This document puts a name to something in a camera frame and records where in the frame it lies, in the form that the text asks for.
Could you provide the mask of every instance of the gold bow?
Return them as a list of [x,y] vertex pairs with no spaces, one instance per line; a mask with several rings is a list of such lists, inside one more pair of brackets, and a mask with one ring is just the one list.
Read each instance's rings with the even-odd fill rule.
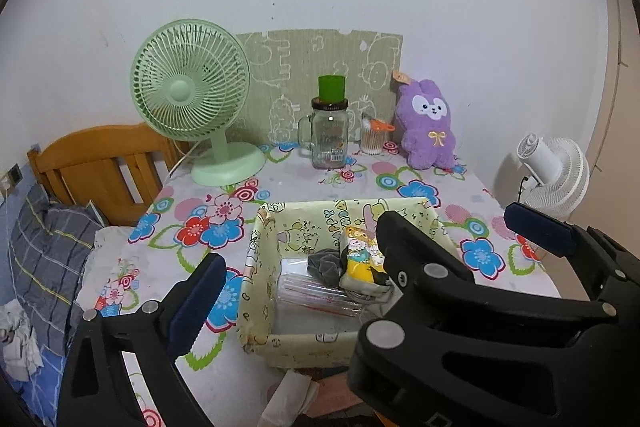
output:
[[440,132],[435,132],[435,131],[431,131],[429,133],[429,138],[433,138],[434,142],[433,145],[434,146],[444,146],[444,142],[443,140],[447,137],[447,133],[445,133],[444,131],[440,131]]

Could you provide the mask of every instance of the glass jar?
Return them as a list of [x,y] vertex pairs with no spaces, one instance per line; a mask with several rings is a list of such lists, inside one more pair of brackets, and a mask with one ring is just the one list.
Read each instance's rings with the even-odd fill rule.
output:
[[311,163],[316,169],[341,169],[347,162],[349,137],[348,100],[311,101],[313,113],[298,122],[300,147],[311,151]]

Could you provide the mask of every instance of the green desk fan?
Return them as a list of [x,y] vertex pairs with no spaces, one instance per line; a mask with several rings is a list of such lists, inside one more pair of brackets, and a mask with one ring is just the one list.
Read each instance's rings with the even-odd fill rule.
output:
[[209,187],[253,176],[264,154],[250,143],[226,142],[249,92],[249,62],[236,38],[201,20],[171,22],[154,32],[136,54],[131,96],[142,118],[173,140],[211,140],[195,159],[193,181]]

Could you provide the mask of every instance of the fan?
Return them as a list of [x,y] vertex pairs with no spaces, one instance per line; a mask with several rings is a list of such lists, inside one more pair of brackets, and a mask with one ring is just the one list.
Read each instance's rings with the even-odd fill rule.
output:
[[140,46],[131,68],[131,96],[142,118],[173,140],[211,140],[193,163],[200,185],[221,187],[253,176],[264,154],[244,142],[226,142],[249,91],[249,63],[240,43],[201,20],[162,26]]
[[545,142],[529,134],[518,145],[518,158],[532,174],[524,185],[523,203],[555,218],[568,216],[580,204],[589,185],[589,165],[576,142]]

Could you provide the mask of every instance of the black jar lid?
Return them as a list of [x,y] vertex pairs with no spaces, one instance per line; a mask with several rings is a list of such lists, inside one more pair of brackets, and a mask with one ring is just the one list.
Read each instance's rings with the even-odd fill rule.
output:
[[311,107],[320,111],[344,111],[349,107],[349,100],[345,98],[340,102],[323,102],[316,96],[311,100]]

